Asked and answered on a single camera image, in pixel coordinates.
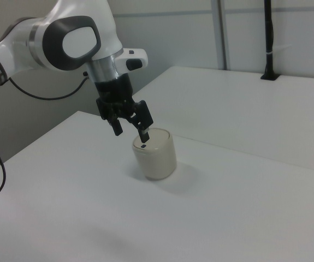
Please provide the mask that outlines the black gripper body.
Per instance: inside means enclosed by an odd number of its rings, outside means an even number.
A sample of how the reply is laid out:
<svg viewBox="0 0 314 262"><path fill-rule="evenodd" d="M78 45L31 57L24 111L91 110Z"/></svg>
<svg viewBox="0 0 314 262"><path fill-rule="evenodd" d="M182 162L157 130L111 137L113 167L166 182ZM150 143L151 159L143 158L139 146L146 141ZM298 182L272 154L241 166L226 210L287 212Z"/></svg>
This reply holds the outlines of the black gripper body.
<svg viewBox="0 0 314 262"><path fill-rule="evenodd" d="M96 102L101 116L110 114L132 116L135 102L132 98L133 89L128 74L94 84L99 94Z"/></svg>

